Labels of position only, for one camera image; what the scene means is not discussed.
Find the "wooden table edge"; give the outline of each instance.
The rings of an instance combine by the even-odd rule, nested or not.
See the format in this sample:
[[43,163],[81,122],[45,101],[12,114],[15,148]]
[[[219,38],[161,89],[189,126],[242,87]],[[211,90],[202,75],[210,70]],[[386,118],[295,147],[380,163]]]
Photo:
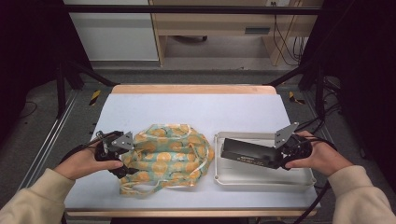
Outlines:
[[[301,210],[114,210],[89,211],[66,210],[70,217],[299,217],[305,212]],[[309,216],[314,216],[317,209],[312,210]]]
[[117,85],[111,93],[201,93],[201,94],[276,94],[272,86],[263,85]]

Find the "silver tray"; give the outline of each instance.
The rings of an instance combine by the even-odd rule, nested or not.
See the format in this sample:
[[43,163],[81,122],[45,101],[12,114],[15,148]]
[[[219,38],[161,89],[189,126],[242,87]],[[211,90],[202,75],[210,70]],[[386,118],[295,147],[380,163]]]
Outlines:
[[215,135],[215,181],[227,189],[268,190],[268,191],[304,191],[317,182],[311,169],[298,168],[289,171],[277,170],[258,165],[232,161],[220,156],[224,138],[272,147],[273,133],[229,133]]

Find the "beige sleeve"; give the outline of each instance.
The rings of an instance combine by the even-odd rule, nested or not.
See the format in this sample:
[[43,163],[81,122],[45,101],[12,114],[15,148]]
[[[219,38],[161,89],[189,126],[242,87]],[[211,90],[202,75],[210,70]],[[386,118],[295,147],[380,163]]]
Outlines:
[[333,224],[396,223],[387,196],[373,186],[361,166],[350,166],[329,176],[336,203]]
[[47,169],[29,189],[22,189],[0,210],[0,223],[56,223],[64,213],[64,199],[75,184]]

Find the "human hand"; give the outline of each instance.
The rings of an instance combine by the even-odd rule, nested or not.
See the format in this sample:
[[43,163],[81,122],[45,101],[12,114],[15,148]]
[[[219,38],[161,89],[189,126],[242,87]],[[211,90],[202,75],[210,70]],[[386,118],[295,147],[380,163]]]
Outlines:
[[97,142],[73,154],[59,164],[54,171],[68,179],[76,180],[97,171],[113,170],[121,167],[123,165],[121,161],[97,161],[95,159],[95,147],[99,143],[101,142]]
[[[307,139],[315,138],[315,136],[307,131],[297,134]],[[312,168],[326,176],[329,176],[345,167],[353,165],[352,162],[345,159],[327,143],[317,141],[312,142],[311,144],[311,156],[301,160],[290,161],[286,163],[286,168]]]

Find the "white table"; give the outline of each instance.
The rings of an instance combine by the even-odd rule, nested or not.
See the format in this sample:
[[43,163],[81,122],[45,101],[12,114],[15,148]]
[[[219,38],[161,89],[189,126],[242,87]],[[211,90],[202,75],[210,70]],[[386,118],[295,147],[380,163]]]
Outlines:
[[[128,85],[115,87],[108,96],[95,132],[137,133],[154,123],[188,123],[214,144],[219,132],[273,133],[290,121],[272,87]],[[214,166],[212,162],[196,187],[162,189],[143,199],[121,196],[118,179],[101,171],[77,181],[66,198],[66,212],[86,217],[283,217],[299,216],[317,197],[314,187],[227,189],[215,182]]]

